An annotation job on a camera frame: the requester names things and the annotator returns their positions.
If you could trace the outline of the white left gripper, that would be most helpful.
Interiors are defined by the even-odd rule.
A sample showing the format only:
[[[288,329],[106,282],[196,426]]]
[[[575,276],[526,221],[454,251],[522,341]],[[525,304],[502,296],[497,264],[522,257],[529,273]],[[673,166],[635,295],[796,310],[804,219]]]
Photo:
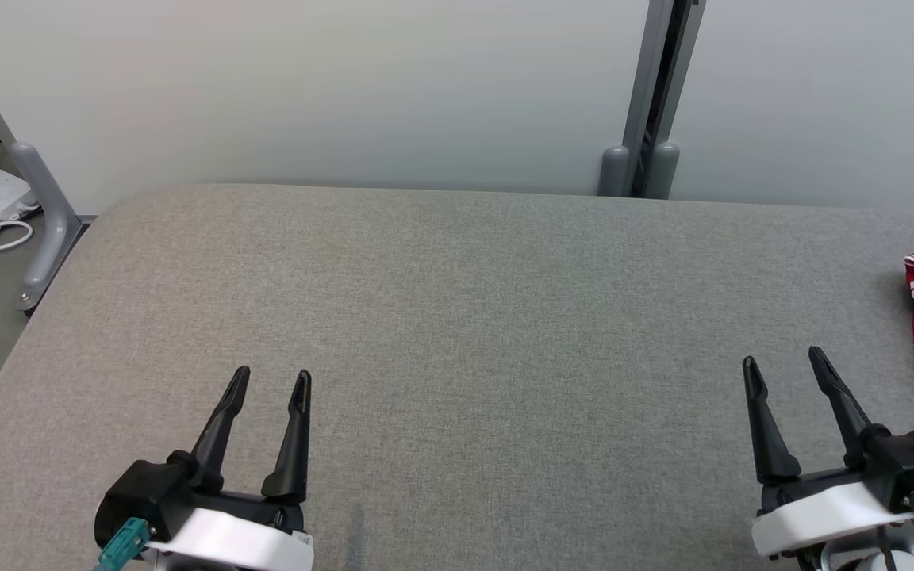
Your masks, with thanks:
[[[249,366],[236,369],[194,444],[196,470],[190,485],[195,490],[224,488],[226,446],[250,375]],[[167,541],[155,539],[146,546],[144,560],[152,570],[314,568],[314,541],[305,531],[300,505],[307,498],[312,383],[305,370],[295,379],[275,469],[261,485],[265,498],[234,492],[196,495],[196,506],[179,530]]]

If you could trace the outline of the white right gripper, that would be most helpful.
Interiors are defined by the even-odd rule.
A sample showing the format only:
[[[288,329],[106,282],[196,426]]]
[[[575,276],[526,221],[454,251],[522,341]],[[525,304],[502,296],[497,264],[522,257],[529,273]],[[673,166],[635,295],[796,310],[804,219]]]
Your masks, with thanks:
[[[817,386],[830,402],[851,470],[875,470],[874,444],[888,436],[861,408],[822,347],[809,348]],[[768,404],[769,391],[754,357],[743,359],[748,425],[755,474],[762,484],[751,538],[759,556],[828,561],[859,550],[881,549],[885,532],[896,560],[914,560],[914,514],[893,513],[867,490],[859,476],[834,469],[801,476]]]

